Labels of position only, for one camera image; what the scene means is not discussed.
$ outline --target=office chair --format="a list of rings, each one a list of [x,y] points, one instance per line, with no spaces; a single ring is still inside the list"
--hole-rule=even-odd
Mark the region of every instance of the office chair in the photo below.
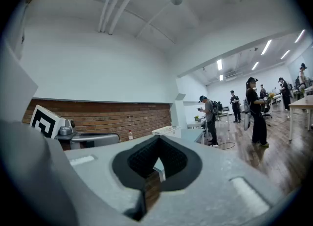
[[[262,93],[260,95],[260,99],[268,99],[268,93]],[[271,113],[269,113],[270,111],[270,105],[269,103],[265,103],[263,105],[261,105],[261,112],[262,112],[262,115],[263,117],[265,118],[266,116],[269,116],[270,118],[273,118]]]

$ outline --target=gray shirt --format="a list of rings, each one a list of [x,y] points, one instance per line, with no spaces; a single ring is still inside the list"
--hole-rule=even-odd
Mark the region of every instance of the gray shirt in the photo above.
[[[209,110],[210,113],[205,113],[205,118],[206,118],[206,121],[207,122],[210,122],[212,121],[212,118],[213,118],[213,113],[212,113],[212,101],[211,100],[208,100],[205,104],[204,104],[204,107],[206,110]]]

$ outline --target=black pants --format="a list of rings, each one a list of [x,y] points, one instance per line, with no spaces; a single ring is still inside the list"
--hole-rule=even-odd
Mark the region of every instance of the black pants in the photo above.
[[[236,121],[238,121],[238,119],[241,120],[240,110],[237,107],[233,107],[233,112],[234,112],[235,120]]]
[[[260,141],[261,144],[266,144],[267,129],[265,120],[258,114],[253,114],[252,116],[254,118],[252,141]]]
[[[283,94],[283,100],[284,100],[285,110],[290,110],[290,108],[289,108],[290,97],[289,96],[285,96]]]
[[[207,122],[207,130],[211,133],[213,137],[212,142],[213,143],[217,142],[215,121]]]

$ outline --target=sneaker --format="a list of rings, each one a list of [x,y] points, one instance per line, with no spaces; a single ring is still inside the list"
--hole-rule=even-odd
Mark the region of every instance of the sneaker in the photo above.
[[[266,147],[266,148],[269,147],[269,143],[268,143],[268,142],[266,142],[266,144],[261,144],[261,143],[259,142],[259,144],[260,144],[261,146],[263,146],[263,147]]]

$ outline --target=pipe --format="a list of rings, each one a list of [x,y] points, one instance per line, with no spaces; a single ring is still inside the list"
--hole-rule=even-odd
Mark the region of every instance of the pipe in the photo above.
[[[113,0],[112,3],[110,4],[108,13],[107,13],[107,15],[106,15],[106,17],[105,17],[105,20],[104,20],[104,22],[103,22],[103,25],[102,25],[102,27],[101,27],[101,32],[105,32],[105,31],[106,31],[106,26],[107,26],[107,24],[108,24],[108,22],[109,22],[110,16],[111,16],[111,14],[112,14],[112,12],[113,12],[115,6],[116,6],[116,4],[117,4],[117,1],[118,1],[118,0]]]
[[[117,24],[117,21],[118,21],[119,18],[121,17],[121,15],[122,15],[124,9],[126,8],[126,6],[127,6],[127,4],[128,4],[129,2],[130,2],[130,0],[124,0],[123,3],[122,3],[122,5],[121,5],[120,8],[118,9],[118,11],[117,11],[115,17],[113,18],[111,27],[110,27],[110,29],[109,29],[109,32],[108,32],[109,35],[112,35],[112,34],[113,34],[113,31],[114,31],[114,29],[115,29],[115,26],[116,26],[116,24]]]
[[[109,1],[110,0],[106,0],[105,3],[104,3],[103,9],[102,9],[102,13],[101,13],[101,16],[100,16],[99,25],[98,25],[98,32],[101,32],[101,26],[102,26],[102,23],[103,23],[104,15],[105,15],[105,12],[106,12],[106,9],[107,9]]]

